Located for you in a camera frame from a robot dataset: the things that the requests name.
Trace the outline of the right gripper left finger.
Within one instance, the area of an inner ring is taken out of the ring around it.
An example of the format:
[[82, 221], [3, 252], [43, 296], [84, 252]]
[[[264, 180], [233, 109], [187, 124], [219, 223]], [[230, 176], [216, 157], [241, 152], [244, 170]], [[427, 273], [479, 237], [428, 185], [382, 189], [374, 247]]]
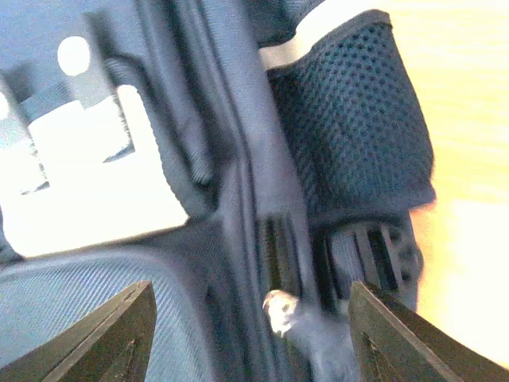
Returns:
[[150, 281], [131, 284], [1, 368], [2, 381], [143, 381], [157, 320]]

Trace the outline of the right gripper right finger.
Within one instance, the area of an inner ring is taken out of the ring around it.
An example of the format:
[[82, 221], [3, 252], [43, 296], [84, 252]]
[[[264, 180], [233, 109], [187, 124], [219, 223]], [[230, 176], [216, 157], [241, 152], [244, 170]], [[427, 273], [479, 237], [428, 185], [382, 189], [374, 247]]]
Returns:
[[349, 318], [362, 381], [508, 380], [507, 369], [374, 285], [352, 284]]

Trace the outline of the navy blue student backpack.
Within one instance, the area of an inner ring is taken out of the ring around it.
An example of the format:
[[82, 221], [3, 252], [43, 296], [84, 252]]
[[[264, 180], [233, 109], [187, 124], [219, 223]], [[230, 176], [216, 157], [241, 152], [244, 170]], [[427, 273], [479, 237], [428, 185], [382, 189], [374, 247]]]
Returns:
[[432, 170], [369, 1], [4, 1], [1, 368], [150, 281], [147, 381], [357, 381]]

